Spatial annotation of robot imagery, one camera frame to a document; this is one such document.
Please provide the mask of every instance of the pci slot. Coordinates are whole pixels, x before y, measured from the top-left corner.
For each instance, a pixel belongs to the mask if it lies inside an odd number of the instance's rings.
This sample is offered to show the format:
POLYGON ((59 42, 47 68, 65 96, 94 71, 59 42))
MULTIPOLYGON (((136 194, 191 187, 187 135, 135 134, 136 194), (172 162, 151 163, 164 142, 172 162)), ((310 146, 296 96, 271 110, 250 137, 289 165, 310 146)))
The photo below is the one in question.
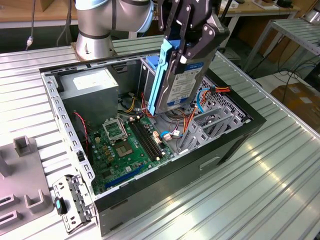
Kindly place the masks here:
POLYGON ((110 188, 110 187, 112 187, 114 185, 117 185, 117 184, 119 184, 119 183, 121 183, 121 182, 123 182, 123 181, 125 181, 125 180, 127 180, 127 179, 129 179, 129 178, 131 178, 131 177, 133 177, 135 175, 137 175, 143 167, 144 167, 144 165, 138 167, 137 169, 135 169, 135 170, 133 170, 131 172, 128 172, 126 175, 123 175, 121 177, 118 177, 115 180, 112 180, 111 182, 106 183, 104 185, 105 189, 110 188))

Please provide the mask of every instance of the chip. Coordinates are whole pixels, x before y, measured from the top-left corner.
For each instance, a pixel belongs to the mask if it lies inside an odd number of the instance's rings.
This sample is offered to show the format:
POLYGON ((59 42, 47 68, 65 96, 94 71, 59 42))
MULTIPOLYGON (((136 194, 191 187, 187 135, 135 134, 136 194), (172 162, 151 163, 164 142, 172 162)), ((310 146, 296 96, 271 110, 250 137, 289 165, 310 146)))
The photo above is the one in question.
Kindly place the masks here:
POLYGON ((103 176, 103 178, 107 178, 107 177, 109 177, 109 176, 111 176, 112 175, 112 173, 111 173, 111 171, 110 170, 106 170, 106 171, 103 171, 102 172, 102 176, 103 176))
POLYGON ((134 152, 132 150, 132 147, 130 146, 130 143, 128 143, 127 141, 122 141, 122 142, 116 144, 114 146, 114 148, 120 158, 127 156, 129 154, 132 154, 134 152))

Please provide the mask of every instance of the power cable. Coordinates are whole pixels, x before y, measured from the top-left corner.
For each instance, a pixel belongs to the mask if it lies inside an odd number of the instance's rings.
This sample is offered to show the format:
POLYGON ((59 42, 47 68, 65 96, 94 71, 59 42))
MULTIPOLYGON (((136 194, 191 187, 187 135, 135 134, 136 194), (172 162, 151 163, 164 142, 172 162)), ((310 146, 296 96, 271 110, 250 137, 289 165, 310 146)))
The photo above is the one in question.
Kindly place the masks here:
POLYGON ((62 32, 60 33, 58 39, 56 40, 57 47, 59 47, 59 41, 60 41, 61 37, 66 32, 67 28, 71 25, 71 12, 72 12, 72 0, 68 0, 68 13, 66 15, 64 28, 63 28, 62 32))
POLYGON ((33 2, 32 2, 32 15, 31 15, 31 34, 26 41, 26 48, 25 48, 26 51, 34 42, 35 12, 36 12, 36 0, 33 0, 33 2))
POLYGON ((309 62, 309 61, 311 61, 311 60, 313 60, 313 59, 315 59, 315 58, 317 58, 317 57, 319 57, 320 56, 320 54, 318 54, 318 55, 316 55, 316 56, 314 56, 314 57, 312 57, 312 58, 310 58, 310 59, 308 59, 308 60, 305 60, 305 61, 303 61, 302 63, 300 63, 294 70, 293 70, 293 72, 291 73, 291 75, 289 76, 289 78, 288 78, 288 81, 286 82, 286 84, 285 84, 285 88, 284 88, 284 93, 283 93, 283 97, 282 97, 282 103, 284 103, 284 101, 285 101, 285 98, 286 98, 286 93, 287 93, 287 89, 288 89, 288 84, 289 84, 289 81, 290 81, 290 79, 291 79, 291 77, 293 76, 293 74, 298 70, 298 68, 300 68, 303 64, 305 64, 305 63, 307 63, 307 62, 309 62))

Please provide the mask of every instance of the aluminum workbench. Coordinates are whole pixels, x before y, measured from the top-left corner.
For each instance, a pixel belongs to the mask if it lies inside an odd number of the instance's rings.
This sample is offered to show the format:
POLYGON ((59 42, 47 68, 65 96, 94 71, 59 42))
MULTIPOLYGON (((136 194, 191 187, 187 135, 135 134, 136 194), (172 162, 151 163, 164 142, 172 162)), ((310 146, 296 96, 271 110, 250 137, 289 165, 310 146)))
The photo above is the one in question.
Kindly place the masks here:
POLYGON ((300 18, 271 20, 266 25, 263 33, 254 45, 249 56, 247 57, 243 67, 243 71, 246 71, 251 65, 255 55, 259 51, 261 45, 272 29, 277 30, 278 35, 265 51, 264 56, 272 51, 281 36, 290 38, 292 41, 295 41, 297 44, 304 48, 304 50, 298 56, 297 62, 293 64, 292 68, 294 68, 299 63, 299 61, 301 61, 302 57, 306 54, 307 51, 313 53, 314 55, 320 55, 320 25, 312 25, 311 23, 300 18))
MULTIPOLYGON (((162 36, 114 42, 118 54, 158 49, 162 36)), ((39 68, 76 62, 71 47, 0 55, 0 144, 34 137, 52 184, 73 168, 39 68)), ((123 224, 106 239, 313 239, 320 230, 320 136, 223 55, 210 68, 267 122, 225 164, 123 224)), ((2 239, 99 239, 94 222, 67 235, 57 211, 2 239)))

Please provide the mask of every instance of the metal frame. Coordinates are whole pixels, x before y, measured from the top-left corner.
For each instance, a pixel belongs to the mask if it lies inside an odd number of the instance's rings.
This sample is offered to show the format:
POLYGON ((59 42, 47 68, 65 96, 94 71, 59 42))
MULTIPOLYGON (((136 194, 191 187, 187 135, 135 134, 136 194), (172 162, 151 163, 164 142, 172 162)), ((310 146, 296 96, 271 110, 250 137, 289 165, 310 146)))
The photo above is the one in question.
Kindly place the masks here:
POLYGON ((255 55, 259 51, 261 45, 267 38, 269 32, 275 29, 278 31, 278 34, 271 42, 268 49, 265 51, 264 56, 266 56, 272 49, 275 47, 277 42, 282 36, 290 38, 292 41, 295 41, 300 46, 304 47, 306 50, 312 52, 315 55, 320 54, 320 47, 315 44, 318 43, 320 39, 320 34, 314 35, 315 32, 320 33, 320 25, 312 25, 303 19, 282 19, 282 20, 271 20, 266 25, 263 33, 260 35, 258 41, 251 50, 249 56, 247 57, 243 71, 246 71, 251 65, 255 55))

